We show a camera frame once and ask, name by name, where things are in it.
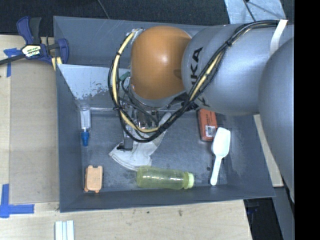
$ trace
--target gray plastic tray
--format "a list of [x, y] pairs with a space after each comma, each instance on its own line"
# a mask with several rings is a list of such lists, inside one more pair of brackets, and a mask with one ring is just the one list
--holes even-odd
[[[162, 143], [152, 154], [152, 165], [189, 171], [196, 176], [196, 186], [188, 190], [141, 189], [136, 172], [116, 163], [108, 153], [122, 140], [119, 118], [114, 111], [93, 113], [88, 147], [80, 140], [80, 119], [72, 79], [86, 65], [109, 67], [127, 32], [133, 28], [163, 25], [108, 19], [72, 17], [54, 18], [55, 39], [66, 38], [70, 46], [68, 64], [56, 70], [58, 102], [60, 211], [116, 209], [144, 206], [182, 205], [236, 199], [273, 197], [274, 189], [252, 116], [217, 114], [219, 127], [231, 131], [229, 155], [224, 158], [220, 179], [209, 185], [214, 156], [209, 142], [200, 140], [197, 115], [185, 113], [167, 130]], [[205, 26], [172, 25], [192, 36]], [[130, 47], [121, 56], [121, 68], [128, 68]], [[108, 108], [111, 98], [106, 89], [84, 98], [94, 107]], [[84, 192], [84, 170], [89, 164], [103, 166], [100, 193]]]

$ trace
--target white label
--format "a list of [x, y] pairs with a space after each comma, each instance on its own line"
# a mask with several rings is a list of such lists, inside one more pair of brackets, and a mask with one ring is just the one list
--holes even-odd
[[206, 125], [205, 126], [205, 136], [213, 138], [216, 134], [216, 127]]

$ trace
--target black carpet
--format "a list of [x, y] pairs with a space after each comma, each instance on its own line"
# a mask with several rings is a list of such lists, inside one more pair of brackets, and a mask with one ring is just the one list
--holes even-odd
[[[224, 0], [100, 0], [111, 19], [190, 25], [228, 24]], [[295, 0], [280, 0], [290, 23]], [[0, 33], [17, 34], [16, 22], [42, 17], [40, 36], [53, 36], [53, 16], [106, 18], [97, 0], [0, 0]], [[254, 240], [282, 240], [272, 199], [245, 201]]]

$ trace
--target white plastic spoon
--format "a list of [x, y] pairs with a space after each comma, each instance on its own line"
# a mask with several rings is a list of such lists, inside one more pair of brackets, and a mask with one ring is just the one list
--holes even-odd
[[210, 184], [215, 186], [218, 181], [218, 175], [221, 165], [221, 160], [229, 153], [231, 133], [229, 130], [219, 127], [214, 136], [211, 150], [215, 154], [213, 171], [210, 179]]

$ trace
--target yellow-green bottle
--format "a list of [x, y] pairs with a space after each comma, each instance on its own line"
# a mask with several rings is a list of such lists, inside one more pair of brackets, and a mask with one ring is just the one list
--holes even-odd
[[190, 172], [149, 165], [140, 166], [136, 174], [136, 183], [140, 188], [190, 189], [194, 182], [195, 177]]

